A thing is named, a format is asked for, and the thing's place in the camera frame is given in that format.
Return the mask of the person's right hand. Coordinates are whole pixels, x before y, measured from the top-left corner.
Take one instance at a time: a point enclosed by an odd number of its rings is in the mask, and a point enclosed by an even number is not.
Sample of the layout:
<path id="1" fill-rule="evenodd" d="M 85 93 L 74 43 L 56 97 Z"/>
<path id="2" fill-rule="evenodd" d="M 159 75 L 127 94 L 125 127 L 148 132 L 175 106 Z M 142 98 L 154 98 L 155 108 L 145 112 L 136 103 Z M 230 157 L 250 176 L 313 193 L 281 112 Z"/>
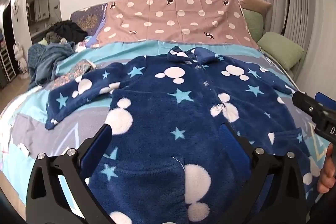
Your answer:
<path id="1" fill-rule="evenodd" d="M 329 144 L 317 184 L 317 190 L 321 194 L 327 193 L 335 184 L 335 165 L 333 163 L 332 154 L 333 145 Z"/>

